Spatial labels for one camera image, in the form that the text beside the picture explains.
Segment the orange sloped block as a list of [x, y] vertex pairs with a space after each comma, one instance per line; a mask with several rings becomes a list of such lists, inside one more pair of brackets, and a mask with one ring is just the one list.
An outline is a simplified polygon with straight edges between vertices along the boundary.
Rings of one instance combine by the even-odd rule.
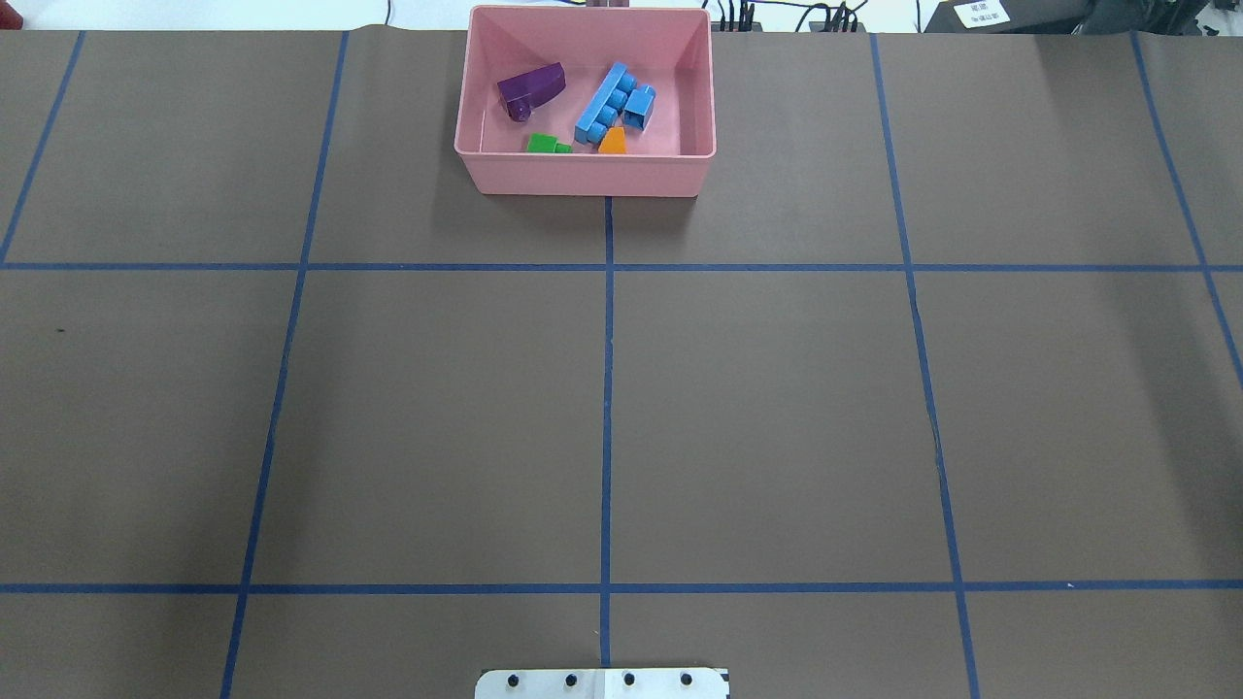
[[626, 154], [626, 132], [622, 126], [609, 128], [595, 150], [602, 154]]

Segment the green block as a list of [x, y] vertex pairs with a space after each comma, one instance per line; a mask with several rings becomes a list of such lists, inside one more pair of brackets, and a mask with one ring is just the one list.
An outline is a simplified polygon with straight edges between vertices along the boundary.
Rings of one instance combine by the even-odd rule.
[[525, 141], [525, 153], [569, 154], [573, 153], [573, 147], [561, 142], [554, 134], [536, 132]]

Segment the long blue block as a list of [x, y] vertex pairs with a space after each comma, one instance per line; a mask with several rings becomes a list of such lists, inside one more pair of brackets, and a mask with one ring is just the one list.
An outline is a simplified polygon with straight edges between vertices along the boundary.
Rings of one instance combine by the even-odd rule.
[[614, 62], [576, 119], [574, 142], [578, 146], [599, 146], [607, 132], [622, 118], [622, 109], [636, 85], [638, 80], [629, 72], [626, 63]]

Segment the small blue block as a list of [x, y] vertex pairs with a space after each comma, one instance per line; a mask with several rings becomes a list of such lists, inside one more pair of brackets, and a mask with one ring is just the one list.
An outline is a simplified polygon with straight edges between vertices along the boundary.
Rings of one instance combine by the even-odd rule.
[[622, 107], [622, 126], [638, 131], [648, 129], [655, 98], [656, 91], [653, 85], [636, 85]]

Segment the purple curved block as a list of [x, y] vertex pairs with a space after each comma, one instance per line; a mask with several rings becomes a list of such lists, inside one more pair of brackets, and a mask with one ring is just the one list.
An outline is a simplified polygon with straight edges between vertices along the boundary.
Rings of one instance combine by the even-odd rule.
[[554, 62], [507, 77], [496, 87], [508, 119], [525, 123], [537, 108], [566, 90], [566, 70], [561, 62]]

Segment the pink plastic box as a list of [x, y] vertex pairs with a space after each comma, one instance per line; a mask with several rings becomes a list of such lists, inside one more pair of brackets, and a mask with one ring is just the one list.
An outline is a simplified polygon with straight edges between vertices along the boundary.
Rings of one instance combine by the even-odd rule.
[[[498, 81], [561, 62], [566, 90], [531, 119], [508, 119]], [[576, 119], [614, 62], [656, 98], [626, 154], [578, 146]], [[475, 6], [469, 17], [454, 150], [488, 195], [697, 197], [718, 150], [712, 30], [699, 7]], [[569, 154], [525, 153], [532, 133]]]

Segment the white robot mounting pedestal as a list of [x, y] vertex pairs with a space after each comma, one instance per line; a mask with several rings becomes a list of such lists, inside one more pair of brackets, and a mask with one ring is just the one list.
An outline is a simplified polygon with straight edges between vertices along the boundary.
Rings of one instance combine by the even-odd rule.
[[728, 698], [728, 672], [709, 667], [496, 669], [475, 698]]

